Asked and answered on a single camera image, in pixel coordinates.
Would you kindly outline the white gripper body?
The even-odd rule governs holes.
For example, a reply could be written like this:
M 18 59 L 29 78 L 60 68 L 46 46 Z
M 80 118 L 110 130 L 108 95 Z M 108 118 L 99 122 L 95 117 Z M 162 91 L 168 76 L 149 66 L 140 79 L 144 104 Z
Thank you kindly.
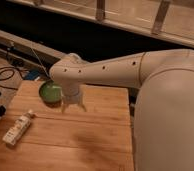
M 79 84 L 63 84 L 62 94 L 65 104 L 79 104 L 82 100 L 82 91 Z

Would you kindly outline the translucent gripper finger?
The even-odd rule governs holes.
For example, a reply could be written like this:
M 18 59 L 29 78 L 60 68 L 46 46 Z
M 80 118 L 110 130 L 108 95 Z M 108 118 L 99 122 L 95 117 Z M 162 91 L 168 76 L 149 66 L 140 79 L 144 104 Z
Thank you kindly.
M 85 112 L 87 111 L 87 109 L 86 109 L 85 105 L 83 104 L 83 102 L 80 102 L 80 103 L 79 103 L 79 106 L 80 106 Z
M 61 104 L 61 112 L 62 113 L 65 113 L 65 109 L 66 109 L 66 104 L 65 103 L 62 103 Z

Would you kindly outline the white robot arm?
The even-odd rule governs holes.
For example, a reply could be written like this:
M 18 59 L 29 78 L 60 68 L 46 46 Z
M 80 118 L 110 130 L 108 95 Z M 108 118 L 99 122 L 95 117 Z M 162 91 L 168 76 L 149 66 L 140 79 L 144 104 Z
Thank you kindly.
M 142 52 L 85 62 L 70 53 L 50 68 L 66 106 L 82 103 L 82 84 L 139 90 L 134 114 L 136 171 L 194 171 L 194 50 Z

